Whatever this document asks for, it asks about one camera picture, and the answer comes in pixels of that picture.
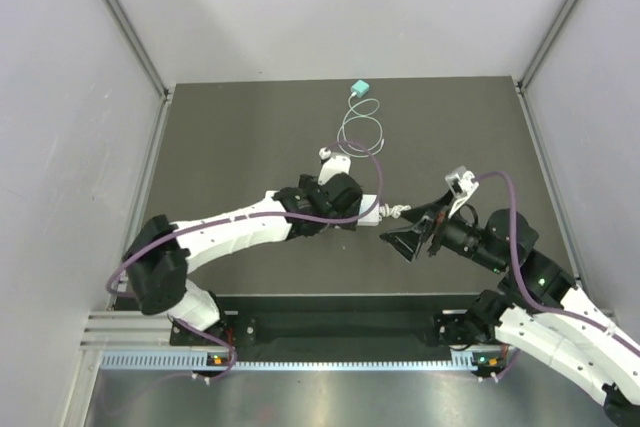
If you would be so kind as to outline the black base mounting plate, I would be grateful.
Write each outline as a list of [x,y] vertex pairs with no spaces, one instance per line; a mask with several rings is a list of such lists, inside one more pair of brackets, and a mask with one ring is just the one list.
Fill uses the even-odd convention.
[[463,324],[473,294],[228,295],[213,334],[244,362],[445,360],[477,339]]

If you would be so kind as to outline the left aluminium frame post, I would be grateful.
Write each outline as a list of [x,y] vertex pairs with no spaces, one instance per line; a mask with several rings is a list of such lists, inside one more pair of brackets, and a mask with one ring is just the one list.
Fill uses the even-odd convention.
[[155,67],[147,49],[138,35],[120,0],[102,0],[117,29],[126,41],[139,66],[161,98],[166,98],[169,88]]

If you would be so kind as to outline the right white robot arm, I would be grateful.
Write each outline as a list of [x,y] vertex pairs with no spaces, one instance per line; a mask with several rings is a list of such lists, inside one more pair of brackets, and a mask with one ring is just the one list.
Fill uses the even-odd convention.
[[465,337],[524,352],[587,393],[616,426],[639,423],[639,345],[621,331],[555,261],[517,211],[485,225],[451,209],[452,194],[401,213],[404,228],[381,234],[405,260],[447,249],[501,275],[461,318]]

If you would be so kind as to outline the aluminium frame post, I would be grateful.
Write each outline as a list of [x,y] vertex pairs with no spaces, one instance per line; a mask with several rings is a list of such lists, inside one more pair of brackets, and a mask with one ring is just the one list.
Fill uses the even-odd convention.
[[581,0],[562,0],[559,9],[527,63],[523,74],[515,82],[516,90],[519,94],[524,95],[533,83],[580,2]]
[[139,66],[161,98],[166,98],[169,88],[155,67],[147,49],[138,35],[120,0],[102,0],[117,29],[126,41]]

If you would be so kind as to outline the teal charger block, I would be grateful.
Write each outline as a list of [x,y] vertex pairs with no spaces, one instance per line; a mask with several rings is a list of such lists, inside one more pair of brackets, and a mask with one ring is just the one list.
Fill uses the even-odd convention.
[[364,80],[358,80],[354,82],[350,87],[351,96],[357,98],[364,97],[369,92],[369,90],[370,85]]

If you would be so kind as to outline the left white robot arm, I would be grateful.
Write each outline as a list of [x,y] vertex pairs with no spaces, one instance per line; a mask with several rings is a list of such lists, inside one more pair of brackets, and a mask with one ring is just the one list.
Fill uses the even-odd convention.
[[226,315],[215,295],[188,276],[200,267],[265,243],[310,237],[329,225],[356,227],[363,199],[360,185],[338,173],[324,183],[303,174],[246,208],[190,222],[171,223],[164,215],[147,221],[126,251],[123,262],[139,311],[166,314],[191,326],[205,343],[226,334]]

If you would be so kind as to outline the white power strip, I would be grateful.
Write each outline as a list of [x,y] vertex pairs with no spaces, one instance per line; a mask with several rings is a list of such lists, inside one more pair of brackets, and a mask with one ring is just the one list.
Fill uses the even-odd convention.
[[375,199],[374,194],[363,195],[359,211],[362,217],[357,220],[357,227],[376,227],[381,222],[379,206]]

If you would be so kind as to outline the right aluminium frame post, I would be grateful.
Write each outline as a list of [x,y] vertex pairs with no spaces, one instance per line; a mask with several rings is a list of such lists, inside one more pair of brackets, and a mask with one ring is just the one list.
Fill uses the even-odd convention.
[[533,83],[580,2],[581,0],[562,0],[559,9],[527,63],[523,74],[515,82],[516,90],[519,94],[524,95]]

